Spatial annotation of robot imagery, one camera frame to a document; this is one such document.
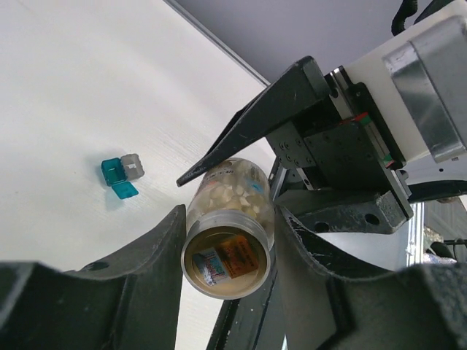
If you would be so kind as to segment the clear pill bottle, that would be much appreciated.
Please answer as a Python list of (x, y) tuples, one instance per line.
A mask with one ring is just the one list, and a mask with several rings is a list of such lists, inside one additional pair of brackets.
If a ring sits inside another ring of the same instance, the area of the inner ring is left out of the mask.
[(274, 205), (267, 176), (231, 158), (206, 172), (190, 202), (181, 267), (199, 292), (243, 298), (267, 279), (274, 245)]

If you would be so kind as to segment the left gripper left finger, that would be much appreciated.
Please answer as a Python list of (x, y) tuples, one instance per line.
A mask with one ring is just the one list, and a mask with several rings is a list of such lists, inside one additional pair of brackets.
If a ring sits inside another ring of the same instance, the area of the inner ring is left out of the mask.
[(173, 349), (185, 207), (78, 271), (1, 264), (3, 349)]

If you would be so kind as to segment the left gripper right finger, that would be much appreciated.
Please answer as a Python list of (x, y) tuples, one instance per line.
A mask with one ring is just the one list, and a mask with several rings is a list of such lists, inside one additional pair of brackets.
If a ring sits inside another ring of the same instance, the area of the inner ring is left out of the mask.
[(289, 349), (464, 349), (466, 265), (388, 271), (276, 210), (275, 252)]

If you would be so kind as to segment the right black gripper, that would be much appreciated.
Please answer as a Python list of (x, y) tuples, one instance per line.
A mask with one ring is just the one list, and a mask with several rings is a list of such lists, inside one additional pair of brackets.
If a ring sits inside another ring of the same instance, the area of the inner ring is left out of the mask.
[(285, 169), (275, 200), (310, 231), (392, 234), (412, 218), (405, 157), (366, 85), (343, 66), (324, 77), (311, 56), (240, 109), (177, 186), (265, 136)]

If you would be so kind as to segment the teal pill box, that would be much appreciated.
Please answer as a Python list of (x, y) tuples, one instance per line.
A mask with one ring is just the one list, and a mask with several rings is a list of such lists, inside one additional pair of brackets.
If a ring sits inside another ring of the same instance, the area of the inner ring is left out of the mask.
[(120, 200), (132, 198), (139, 191), (129, 182), (120, 158), (112, 158), (101, 162), (101, 172), (106, 185), (110, 187)]

